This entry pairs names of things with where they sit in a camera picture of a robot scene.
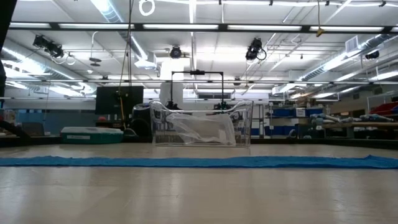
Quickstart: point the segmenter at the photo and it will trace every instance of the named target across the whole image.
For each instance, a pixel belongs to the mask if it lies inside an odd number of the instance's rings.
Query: green container
[[[123,140],[123,132],[111,128],[65,127],[61,131],[62,142],[67,144],[111,144]]]

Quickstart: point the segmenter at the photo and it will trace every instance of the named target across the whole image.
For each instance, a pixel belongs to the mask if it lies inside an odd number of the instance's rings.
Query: plastic bag
[[[174,130],[185,144],[195,142],[236,144],[234,126],[228,114],[197,117],[172,113],[166,117],[166,120],[173,124]]]

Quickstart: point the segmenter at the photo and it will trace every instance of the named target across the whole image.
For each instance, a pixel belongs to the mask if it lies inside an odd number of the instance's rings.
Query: concrete floor
[[[398,151],[324,145],[0,149],[0,157],[234,157]],[[0,167],[1,224],[398,223],[398,170]]]

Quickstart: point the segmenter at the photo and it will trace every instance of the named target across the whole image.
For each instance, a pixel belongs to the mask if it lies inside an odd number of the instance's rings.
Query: blue tarp
[[[313,156],[254,156],[226,159],[194,158],[64,158],[54,156],[32,158],[0,158],[0,166],[103,166],[103,167],[203,167],[203,168],[349,168],[398,169],[398,159],[367,156],[335,158]]]

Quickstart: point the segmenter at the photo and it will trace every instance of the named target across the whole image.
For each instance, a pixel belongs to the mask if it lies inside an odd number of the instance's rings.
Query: black monitor
[[[120,95],[123,101],[124,115],[128,117],[132,108],[143,102],[143,86],[120,87]],[[119,87],[98,87],[95,101],[95,114],[121,114]]]

